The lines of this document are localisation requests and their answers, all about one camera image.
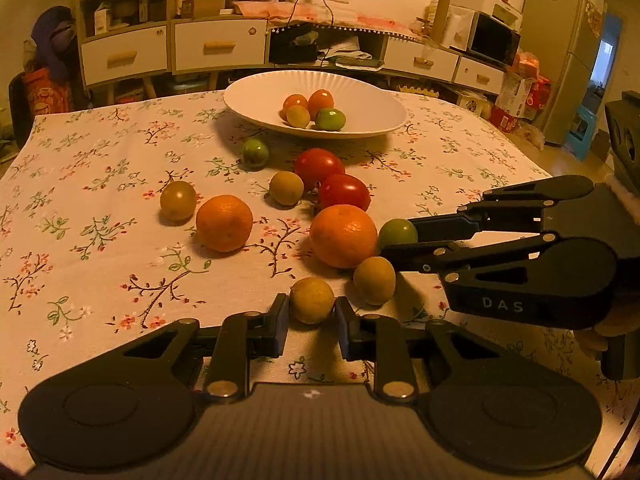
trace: screw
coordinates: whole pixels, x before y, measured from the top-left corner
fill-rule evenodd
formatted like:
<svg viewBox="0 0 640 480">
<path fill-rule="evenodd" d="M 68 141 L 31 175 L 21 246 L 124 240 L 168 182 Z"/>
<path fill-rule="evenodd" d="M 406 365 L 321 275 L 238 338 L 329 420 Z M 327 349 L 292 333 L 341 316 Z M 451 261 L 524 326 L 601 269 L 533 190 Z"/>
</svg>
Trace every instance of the screw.
<svg viewBox="0 0 640 480">
<path fill-rule="evenodd" d="M 386 396 L 396 399 L 405 399 L 414 394 L 415 388 L 404 381 L 392 381 L 382 386 Z"/>
<path fill-rule="evenodd" d="M 214 381 L 207 386 L 207 393 L 213 397 L 231 397 L 238 392 L 238 385 L 231 381 Z"/>
</svg>

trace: orange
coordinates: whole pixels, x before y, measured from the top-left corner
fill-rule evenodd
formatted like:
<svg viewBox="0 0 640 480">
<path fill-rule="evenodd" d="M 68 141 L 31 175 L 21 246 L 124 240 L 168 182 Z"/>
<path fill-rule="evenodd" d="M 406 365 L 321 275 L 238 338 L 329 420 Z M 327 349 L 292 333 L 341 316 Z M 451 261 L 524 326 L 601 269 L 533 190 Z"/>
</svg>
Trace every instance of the orange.
<svg viewBox="0 0 640 480">
<path fill-rule="evenodd" d="M 198 209 L 198 239 L 209 249 L 228 253 L 242 247 L 251 234 L 254 216 L 249 206 L 233 195 L 219 195 Z"/>
<path fill-rule="evenodd" d="M 311 222 L 311 247 L 324 263 L 337 269 L 351 269 L 373 256 L 378 231 L 373 220 L 354 205 L 332 205 Z"/>
</svg>

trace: white drawer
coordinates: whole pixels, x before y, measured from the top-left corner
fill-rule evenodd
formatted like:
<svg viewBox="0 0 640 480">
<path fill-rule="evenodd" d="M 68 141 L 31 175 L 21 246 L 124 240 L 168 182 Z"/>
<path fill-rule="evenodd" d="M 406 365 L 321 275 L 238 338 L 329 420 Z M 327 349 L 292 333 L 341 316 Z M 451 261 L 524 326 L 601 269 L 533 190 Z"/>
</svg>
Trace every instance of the white drawer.
<svg viewBox="0 0 640 480">
<path fill-rule="evenodd" d="M 471 86 L 489 94 L 499 94 L 503 79 L 504 72 L 501 70 L 461 57 L 453 82 Z"/>
<path fill-rule="evenodd" d="M 425 49 L 421 43 L 389 38 L 386 44 L 385 68 L 451 81 L 458 57 L 439 48 Z"/>
<path fill-rule="evenodd" d="M 167 70 L 166 27 L 123 32 L 84 43 L 82 68 L 87 86 Z"/>
<path fill-rule="evenodd" d="M 266 20 L 212 20 L 175 25 L 175 71 L 262 65 Z"/>
</svg>

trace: table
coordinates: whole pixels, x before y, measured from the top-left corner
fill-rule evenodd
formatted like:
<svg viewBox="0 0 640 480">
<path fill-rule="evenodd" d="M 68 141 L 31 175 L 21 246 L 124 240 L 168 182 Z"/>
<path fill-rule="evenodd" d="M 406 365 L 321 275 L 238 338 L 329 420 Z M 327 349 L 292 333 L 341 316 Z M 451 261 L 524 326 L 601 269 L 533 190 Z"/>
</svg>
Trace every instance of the table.
<svg viewBox="0 0 640 480">
<path fill-rule="evenodd" d="M 265 198 L 274 172 L 290 170 L 304 149 L 337 153 L 348 173 L 369 186 L 378 227 L 391 218 L 453 212 L 486 189 L 547 176 L 466 110 L 424 96 L 396 97 L 409 111 L 402 129 L 345 141 L 261 130 L 226 110 L 222 92 L 37 117 L 0 180 L 0 461 L 20 472 L 32 465 L 16 418 L 30 388 L 165 323 L 196 317 L 212 326 L 232 313 L 266 311 L 277 293 L 309 275 L 371 310 L 310 251 L 310 203 L 276 208 Z M 249 136 L 271 146 L 270 164 L 259 172 L 246 172 L 238 160 Z M 222 258 L 194 241 L 193 219 L 170 226 L 159 217 L 159 195 L 178 179 L 193 183 L 201 202 L 234 194 L 248 203 L 255 225 L 241 251 Z M 520 236 L 483 233 L 472 242 Z M 462 323 L 579 380 L 604 412 L 588 467 L 599 474 L 611 462 L 632 419 L 638 382 L 606 380 L 570 332 L 456 314 L 437 277 L 420 274 L 400 276 L 396 298 L 377 312 L 402 322 Z M 369 364 L 341 360 L 330 321 L 317 330 L 293 324 L 284 355 L 252 365 L 259 381 L 371 377 Z M 626 442 L 609 471 L 625 465 L 638 442 L 635 431 Z"/>
</svg>

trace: white bowl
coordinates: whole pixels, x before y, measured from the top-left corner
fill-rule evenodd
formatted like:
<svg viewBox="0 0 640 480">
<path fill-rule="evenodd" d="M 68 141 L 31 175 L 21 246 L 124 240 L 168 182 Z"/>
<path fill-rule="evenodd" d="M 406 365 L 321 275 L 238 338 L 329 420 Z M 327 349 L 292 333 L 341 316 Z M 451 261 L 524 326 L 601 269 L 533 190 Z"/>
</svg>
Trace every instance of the white bowl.
<svg viewBox="0 0 640 480">
<path fill-rule="evenodd" d="M 334 96 L 334 106 L 347 117 L 340 132 L 293 128 L 278 112 L 292 94 L 309 96 L 319 89 Z M 350 77 L 313 70 L 263 72 L 235 81 L 225 90 L 226 105 L 247 121 L 270 130 L 315 139 L 354 139 L 391 132 L 406 122 L 404 105 L 391 93 Z"/>
</svg>

